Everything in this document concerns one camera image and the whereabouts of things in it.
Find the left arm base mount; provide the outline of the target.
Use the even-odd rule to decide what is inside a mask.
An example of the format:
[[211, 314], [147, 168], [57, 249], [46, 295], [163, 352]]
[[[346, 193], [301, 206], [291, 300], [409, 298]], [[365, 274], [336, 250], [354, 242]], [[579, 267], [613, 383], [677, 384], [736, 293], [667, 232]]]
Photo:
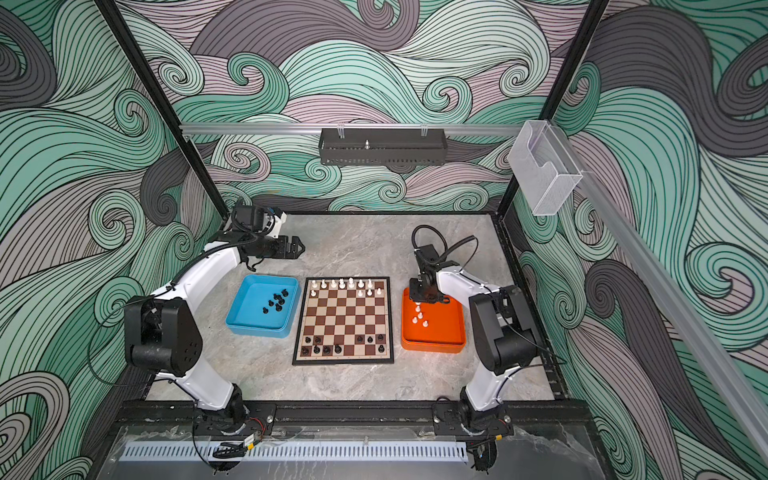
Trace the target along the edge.
[[246, 401], [244, 407], [246, 413], [242, 418], [230, 417], [227, 410], [210, 411], [194, 407], [195, 432], [225, 439], [245, 438], [251, 434], [263, 436], [271, 432], [276, 414], [275, 403]]

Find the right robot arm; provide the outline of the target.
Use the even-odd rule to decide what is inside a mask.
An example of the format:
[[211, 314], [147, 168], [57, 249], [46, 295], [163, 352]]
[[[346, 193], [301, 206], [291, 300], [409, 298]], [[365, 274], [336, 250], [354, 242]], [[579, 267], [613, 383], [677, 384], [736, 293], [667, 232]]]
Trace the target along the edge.
[[478, 420], [501, 407], [503, 387], [529, 367], [543, 348], [530, 329], [520, 326], [520, 320], [529, 318], [531, 310], [518, 286], [491, 284], [450, 259], [468, 243], [477, 245], [479, 240], [469, 235], [450, 245], [437, 228], [416, 226], [411, 245], [419, 273], [409, 280], [409, 297], [421, 304], [442, 304], [451, 299], [469, 310], [479, 367], [463, 388], [460, 402], [465, 416]]

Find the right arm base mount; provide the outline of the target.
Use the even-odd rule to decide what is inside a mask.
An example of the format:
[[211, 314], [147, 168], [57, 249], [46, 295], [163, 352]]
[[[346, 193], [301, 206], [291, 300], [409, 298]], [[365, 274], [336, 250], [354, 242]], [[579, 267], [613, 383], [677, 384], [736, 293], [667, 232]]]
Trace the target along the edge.
[[511, 420], [501, 406], [475, 411], [469, 403], [440, 399], [432, 404], [436, 435], [468, 438], [507, 436]]

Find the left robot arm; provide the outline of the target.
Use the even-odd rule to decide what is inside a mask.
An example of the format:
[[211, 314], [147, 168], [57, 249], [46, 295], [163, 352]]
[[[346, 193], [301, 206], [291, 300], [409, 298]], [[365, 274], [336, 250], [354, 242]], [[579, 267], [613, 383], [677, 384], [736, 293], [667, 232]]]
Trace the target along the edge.
[[248, 411], [242, 391], [203, 357], [194, 315], [224, 276], [249, 258], [297, 259], [303, 254], [298, 237], [280, 233], [286, 221], [278, 207], [237, 205], [202, 253], [166, 285], [131, 298], [123, 307], [127, 363], [175, 384], [199, 409], [243, 422]]

